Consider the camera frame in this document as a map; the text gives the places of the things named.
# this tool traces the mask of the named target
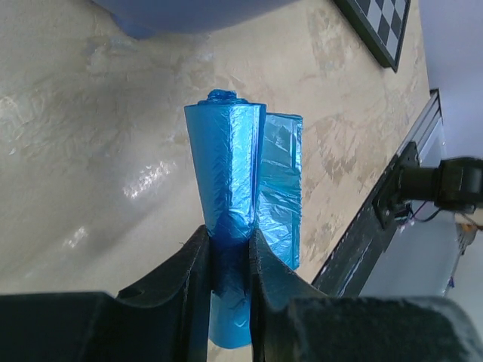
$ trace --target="beige countertop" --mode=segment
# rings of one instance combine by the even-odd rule
[[[183,107],[215,87],[304,117],[311,281],[429,99],[417,0],[397,74],[328,0],[141,42],[88,2],[2,2],[0,293],[115,293],[178,250],[202,223]]]

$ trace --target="black metal bracket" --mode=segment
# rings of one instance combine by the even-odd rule
[[[397,217],[397,212],[405,208],[405,200],[399,197],[399,178],[402,169],[405,167],[417,168],[419,166],[420,158],[417,145],[414,141],[411,141],[401,152],[385,183],[373,200],[374,211],[383,229],[387,229]]]
[[[327,258],[312,285],[330,296],[358,296],[380,255],[389,246],[397,224],[390,222],[384,229],[377,218],[374,200],[391,175],[400,156],[394,155],[372,188],[361,208]]]
[[[483,360],[468,317],[443,298],[331,298],[249,241],[253,360]],[[210,242],[204,226],[117,298],[0,296],[0,360],[205,362]]]

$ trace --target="wrinkled plastic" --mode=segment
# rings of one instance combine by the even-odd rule
[[[212,91],[185,107],[203,214],[212,244],[210,339],[250,343],[248,239],[254,231],[266,106]]]
[[[300,265],[302,117],[267,113],[263,132],[257,224],[273,253]]]

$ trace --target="blue object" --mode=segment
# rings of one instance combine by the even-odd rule
[[[211,341],[247,345],[248,240],[260,228],[275,255],[299,264],[302,118],[266,114],[235,92],[213,90],[185,107],[203,214],[211,238]]]
[[[198,190],[211,237],[214,275],[210,332],[213,343],[250,343],[248,239],[255,226],[264,104],[213,90],[185,107]]]
[[[94,0],[115,14],[129,36],[160,32],[209,32],[288,5],[296,0]]]
[[[302,117],[267,113],[263,132],[257,224],[273,253],[300,265]]]

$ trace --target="chessboard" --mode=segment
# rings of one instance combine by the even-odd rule
[[[398,70],[411,0],[334,0],[384,68]]]

